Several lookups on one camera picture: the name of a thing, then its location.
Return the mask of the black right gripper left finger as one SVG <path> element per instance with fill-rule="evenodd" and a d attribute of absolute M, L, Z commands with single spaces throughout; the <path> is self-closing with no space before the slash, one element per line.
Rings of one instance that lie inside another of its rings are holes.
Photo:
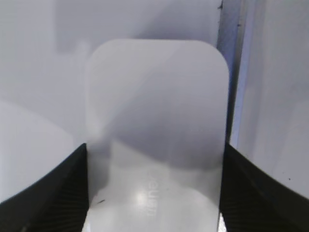
<path fill-rule="evenodd" d="M 0 230 L 80 232 L 88 209 L 87 149 L 81 144 L 46 176 L 0 204 Z"/>

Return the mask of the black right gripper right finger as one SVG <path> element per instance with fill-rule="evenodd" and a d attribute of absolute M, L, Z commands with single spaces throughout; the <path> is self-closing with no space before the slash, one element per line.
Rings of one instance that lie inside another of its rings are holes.
<path fill-rule="evenodd" d="M 307 232 L 309 201 L 225 144 L 220 211 L 229 232 Z"/>

